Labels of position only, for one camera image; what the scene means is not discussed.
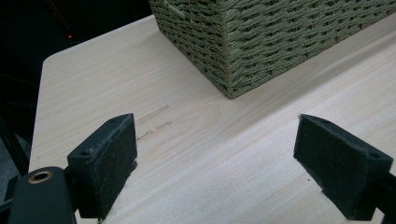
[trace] black foam pad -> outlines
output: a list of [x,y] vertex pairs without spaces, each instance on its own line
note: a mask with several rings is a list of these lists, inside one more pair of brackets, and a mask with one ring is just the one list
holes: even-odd
[[136,167],[134,116],[107,121],[68,156],[81,217],[105,218]]
[[368,190],[389,173],[392,157],[337,125],[300,116],[294,158],[348,219],[371,220],[375,204]]

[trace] black clamp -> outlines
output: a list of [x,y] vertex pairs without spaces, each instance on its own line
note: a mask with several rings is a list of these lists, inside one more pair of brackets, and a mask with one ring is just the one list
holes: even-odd
[[301,115],[294,158],[346,218],[371,220],[377,207],[383,223],[396,223],[389,155],[326,119]]
[[68,167],[45,167],[24,176],[15,189],[10,224],[76,223],[106,218],[136,168],[134,116],[108,120],[68,156]]

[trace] dark background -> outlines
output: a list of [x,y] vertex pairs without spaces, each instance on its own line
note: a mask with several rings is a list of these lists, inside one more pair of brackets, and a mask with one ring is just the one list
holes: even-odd
[[0,115],[31,142],[44,60],[150,14],[148,0],[0,0]]

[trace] wicker basket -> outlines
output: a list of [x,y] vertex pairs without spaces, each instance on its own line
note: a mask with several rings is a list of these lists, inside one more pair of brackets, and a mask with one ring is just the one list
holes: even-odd
[[237,97],[395,12],[396,0],[150,0],[161,32]]

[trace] wooden table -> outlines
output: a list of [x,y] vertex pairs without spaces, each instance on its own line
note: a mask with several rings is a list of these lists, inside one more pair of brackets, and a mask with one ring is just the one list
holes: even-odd
[[292,157],[298,115],[396,158],[396,14],[234,100],[153,17],[57,53],[43,65],[30,170],[64,168],[125,113],[138,167],[105,223],[348,223]]

